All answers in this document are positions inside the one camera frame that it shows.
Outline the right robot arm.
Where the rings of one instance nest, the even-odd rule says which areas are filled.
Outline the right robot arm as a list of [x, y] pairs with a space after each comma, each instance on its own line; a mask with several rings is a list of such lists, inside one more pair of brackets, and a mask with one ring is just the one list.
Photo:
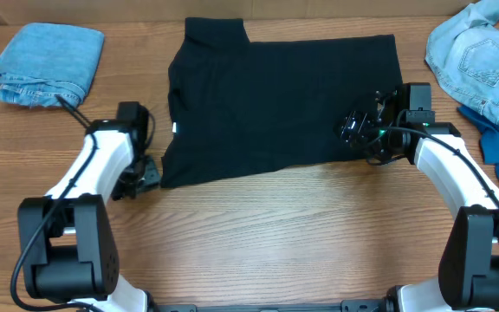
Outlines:
[[449, 122], [437, 122], [428, 83], [375, 95], [376, 111], [353, 110], [334, 128], [371, 166], [399, 159], [426, 175], [454, 219], [437, 276], [395, 286], [380, 300], [346, 301], [344, 311], [499, 311], [499, 188]]

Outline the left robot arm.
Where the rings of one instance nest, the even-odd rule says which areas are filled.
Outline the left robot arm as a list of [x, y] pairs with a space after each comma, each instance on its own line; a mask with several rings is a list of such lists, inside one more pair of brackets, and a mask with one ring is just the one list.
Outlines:
[[57, 185], [18, 207], [21, 254], [10, 295], [21, 309], [17, 282], [46, 311], [154, 311], [152, 296], [120, 274], [120, 260], [107, 215], [109, 200], [136, 198], [156, 189], [158, 169], [146, 150], [155, 120], [137, 101], [123, 101], [112, 120], [89, 120], [66, 101], [62, 107], [85, 128], [84, 145]]

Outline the black t-shirt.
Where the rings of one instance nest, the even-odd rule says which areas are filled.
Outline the black t-shirt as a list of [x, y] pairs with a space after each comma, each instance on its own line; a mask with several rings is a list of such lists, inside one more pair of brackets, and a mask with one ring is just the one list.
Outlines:
[[334, 129], [402, 82], [392, 35], [252, 42], [240, 19], [198, 17], [168, 75], [164, 188], [361, 159]]

